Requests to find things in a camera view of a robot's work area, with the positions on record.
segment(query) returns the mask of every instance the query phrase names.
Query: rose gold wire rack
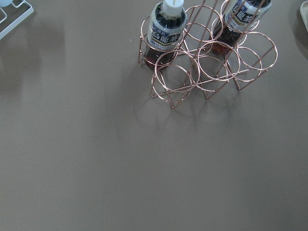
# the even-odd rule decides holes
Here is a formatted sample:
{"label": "rose gold wire rack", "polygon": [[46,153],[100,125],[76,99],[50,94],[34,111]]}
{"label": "rose gold wire rack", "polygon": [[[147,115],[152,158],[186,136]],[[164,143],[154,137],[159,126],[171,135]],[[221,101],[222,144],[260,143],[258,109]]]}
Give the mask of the rose gold wire rack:
{"label": "rose gold wire rack", "polygon": [[[237,90],[243,90],[275,65],[277,47],[268,36],[256,32],[259,21],[253,22],[251,19],[233,47],[218,41],[227,23],[247,0],[243,0],[229,21],[224,23],[223,15],[231,1],[225,0],[219,5],[218,2],[222,2],[220,0],[203,0],[200,5],[188,8],[188,21],[176,47],[164,52],[156,63],[147,60],[144,55],[146,46],[160,51],[147,41],[149,17],[144,19],[141,24],[138,63],[148,62],[154,66],[151,97],[159,98],[169,103],[171,108],[176,108],[194,89],[201,90],[206,99],[213,97],[231,82]],[[262,0],[254,16],[264,2]],[[219,24],[221,30],[214,35],[214,29]],[[212,51],[215,45],[229,52],[217,55]],[[173,56],[169,63],[161,64],[160,60],[170,53]]]}

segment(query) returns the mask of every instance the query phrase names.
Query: bottle cap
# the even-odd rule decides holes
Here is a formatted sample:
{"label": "bottle cap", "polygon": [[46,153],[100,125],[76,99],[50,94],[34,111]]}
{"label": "bottle cap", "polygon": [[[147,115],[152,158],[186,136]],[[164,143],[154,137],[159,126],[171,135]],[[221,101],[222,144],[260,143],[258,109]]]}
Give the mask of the bottle cap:
{"label": "bottle cap", "polygon": [[168,15],[175,16],[181,13],[184,0],[164,0],[163,9]]}

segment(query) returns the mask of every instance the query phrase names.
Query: bottle rack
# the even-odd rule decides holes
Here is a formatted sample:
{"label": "bottle rack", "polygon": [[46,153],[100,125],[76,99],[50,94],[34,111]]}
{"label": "bottle rack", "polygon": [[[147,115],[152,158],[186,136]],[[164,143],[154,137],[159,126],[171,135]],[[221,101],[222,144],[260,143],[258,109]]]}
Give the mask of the bottle rack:
{"label": "bottle rack", "polygon": [[7,7],[0,7],[0,26],[4,25],[8,21],[8,13],[6,11],[10,11],[9,8],[15,8],[20,12],[15,20],[5,25],[4,29],[0,31],[0,39],[6,36],[10,31],[12,31],[34,12],[33,7],[25,0],[18,0],[17,2],[18,4],[12,2]]}
{"label": "bottle rack", "polygon": [[[275,43],[268,36],[255,31],[259,21],[250,21],[234,47],[217,41],[226,27],[222,16],[230,0],[224,1],[221,6],[218,6],[219,0],[211,1],[210,6],[207,2],[209,1],[203,0],[202,4],[186,10],[187,25],[176,47],[162,54],[155,64],[150,62],[155,65],[150,96],[170,103],[171,108],[177,107],[194,89],[201,90],[206,99],[213,97],[231,82],[237,90],[243,90],[272,68],[277,61]],[[143,51],[145,46],[150,46],[146,34],[148,20],[149,17],[141,24],[138,57],[140,64],[147,61]],[[214,36],[213,31],[217,24],[221,24],[221,30]],[[217,44],[230,51],[225,55],[213,53],[212,48]],[[171,61],[159,64],[169,53],[173,53]]]}

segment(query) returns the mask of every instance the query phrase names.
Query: bottle label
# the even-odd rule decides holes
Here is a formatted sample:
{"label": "bottle label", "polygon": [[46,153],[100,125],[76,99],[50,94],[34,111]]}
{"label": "bottle label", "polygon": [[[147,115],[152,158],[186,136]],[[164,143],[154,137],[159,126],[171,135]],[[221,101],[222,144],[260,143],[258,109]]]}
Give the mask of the bottle label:
{"label": "bottle label", "polygon": [[225,14],[225,22],[230,20],[228,26],[239,31],[244,31],[249,23],[254,22],[259,18],[259,14],[261,13],[259,10],[255,15],[258,8],[249,5],[248,2],[245,2],[244,5],[239,9],[242,3],[243,0],[238,0],[232,9],[227,14]]}
{"label": "bottle label", "polygon": [[177,45],[180,35],[181,33],[174,33],[172,29],[161,30],[153,22],[150,45],[160,50],[171,50]]}

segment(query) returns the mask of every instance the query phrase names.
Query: tabletop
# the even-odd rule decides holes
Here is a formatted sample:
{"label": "tabletop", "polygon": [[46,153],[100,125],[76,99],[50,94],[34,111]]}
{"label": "tabletop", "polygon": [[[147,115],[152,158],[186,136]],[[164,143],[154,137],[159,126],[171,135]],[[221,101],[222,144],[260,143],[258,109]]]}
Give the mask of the tabletop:
{"label": "tabletop", "polygon": [[29,0],[0,40],[0,230],[307,230],[303,2],[262,18],[264,76],[171,109],[138,63],[156,2]]}

